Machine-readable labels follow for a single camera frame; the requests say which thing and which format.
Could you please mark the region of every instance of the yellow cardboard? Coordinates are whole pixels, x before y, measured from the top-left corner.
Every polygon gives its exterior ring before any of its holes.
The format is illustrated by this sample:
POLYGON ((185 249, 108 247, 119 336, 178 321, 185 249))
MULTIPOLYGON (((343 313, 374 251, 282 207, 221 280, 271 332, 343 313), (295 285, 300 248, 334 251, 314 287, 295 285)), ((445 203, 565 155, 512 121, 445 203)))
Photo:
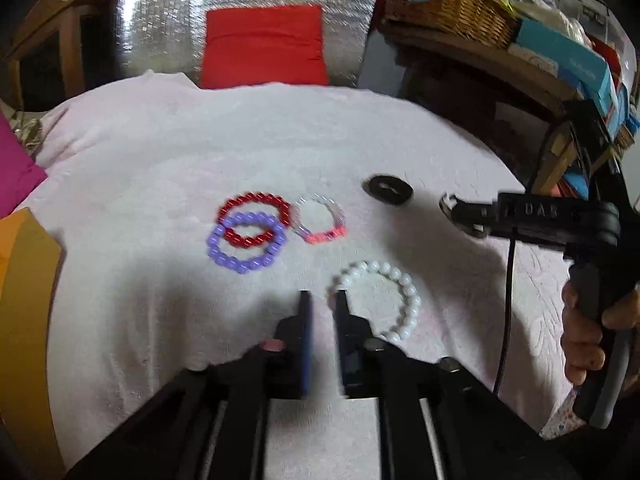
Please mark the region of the yellow cardboard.
POLYGON ((65 474, 47 389, 49 309, 61 252, 28 208, 0 220, 0 415, 45 480, 65 474))

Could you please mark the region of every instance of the teal box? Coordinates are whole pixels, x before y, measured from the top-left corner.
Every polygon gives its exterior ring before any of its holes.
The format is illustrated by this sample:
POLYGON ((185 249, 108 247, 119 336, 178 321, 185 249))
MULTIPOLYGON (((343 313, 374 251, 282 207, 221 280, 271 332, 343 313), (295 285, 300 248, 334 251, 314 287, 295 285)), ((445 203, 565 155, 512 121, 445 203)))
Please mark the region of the teal box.
POLYGON ((522 19, 516 43, 542 54, 574 74, 587 87, 603 117, 618 101, 609 65, 593 50, 570 40, 546 25, 529 18, 522 19))

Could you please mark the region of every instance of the red pillow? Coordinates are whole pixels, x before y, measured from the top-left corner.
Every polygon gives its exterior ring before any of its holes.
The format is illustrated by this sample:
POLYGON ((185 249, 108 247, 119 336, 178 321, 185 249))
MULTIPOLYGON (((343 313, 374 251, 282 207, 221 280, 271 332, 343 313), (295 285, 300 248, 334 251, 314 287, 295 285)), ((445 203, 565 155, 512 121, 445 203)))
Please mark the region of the red pillow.
POLYGON ((207 12, 201 88, 268 82, 327 85, 318 5, 207 12))
POLYGON ((24 151, 0 112, 0 218, 10 215, 46 177, 44 170, 24 151))

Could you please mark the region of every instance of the pink and clear bracelet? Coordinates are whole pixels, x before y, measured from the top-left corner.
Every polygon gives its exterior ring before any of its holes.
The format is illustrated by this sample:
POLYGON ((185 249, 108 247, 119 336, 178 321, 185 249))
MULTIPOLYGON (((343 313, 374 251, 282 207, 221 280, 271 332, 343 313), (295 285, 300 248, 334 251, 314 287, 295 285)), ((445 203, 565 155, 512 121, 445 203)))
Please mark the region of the pink and clear bracelet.
POLYGON ((300 197, 292 208, 292 216, 291 216, 291 228, 293 231, 305 239, 305 242, 308 244, 321 244, 324 242, 329 242, 341 236, 347 234, 347 227, 344 221, 344 213, 342 209, 330 198, 325 197, 324 195, 318 195, 315 193, 310 198, 300 197), (334 228, 325 231, 324 233, 312 233, 309 229, 302 225, 300 221, 300 206, 303 205, 307 200, 312 200, 313 202, 318 202, 325 206, 331 216, 334 217, 334 228))

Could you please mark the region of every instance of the magenta cushion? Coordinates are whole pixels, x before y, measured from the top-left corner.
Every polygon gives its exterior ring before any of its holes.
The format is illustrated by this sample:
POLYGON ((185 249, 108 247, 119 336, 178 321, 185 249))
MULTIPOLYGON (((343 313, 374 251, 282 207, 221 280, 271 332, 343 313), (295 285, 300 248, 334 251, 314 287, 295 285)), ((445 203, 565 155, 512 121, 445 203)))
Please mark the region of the magenta cushion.
POLYGON ((10 215, 46 177, 0 114, 0 218, 10 215))

